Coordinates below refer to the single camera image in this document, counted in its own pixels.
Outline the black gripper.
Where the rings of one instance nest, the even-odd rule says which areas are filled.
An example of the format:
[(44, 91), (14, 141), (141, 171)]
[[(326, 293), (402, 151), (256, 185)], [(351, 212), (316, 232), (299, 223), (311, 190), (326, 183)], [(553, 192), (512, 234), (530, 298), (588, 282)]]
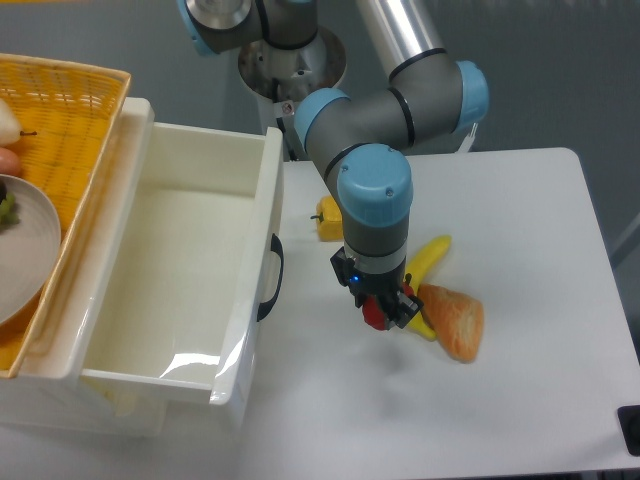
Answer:
[(341, 247), (330, 259), (341, 286), (354, 297), (354, 305), (361, 309), (375, 295), (382, 299), (385, 328), (404, 329), (418, 313), (423, 302), (416, 295), (402, 294), (406, 260), (395, 254), (367, 257)]

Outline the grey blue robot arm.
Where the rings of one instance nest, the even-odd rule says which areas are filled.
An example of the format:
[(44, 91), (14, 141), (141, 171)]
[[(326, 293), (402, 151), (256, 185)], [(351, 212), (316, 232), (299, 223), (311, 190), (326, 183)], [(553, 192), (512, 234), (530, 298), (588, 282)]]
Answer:
[(343, 48), (330, 42), (314, 1), (182, 1), (202, 54), (239, 49), (244, 83), (275, 106), (292, 155), (310, 160), (342, 216), (331, 264), (373, 328), (405, 327), (422, 304), (406, 272), (413, 183), (405, 150), (481, 121), (489, 88), (470, 61), (452, 60), (421, 1), (358, 8), (388, 78), (354, 99), (338, 85)]

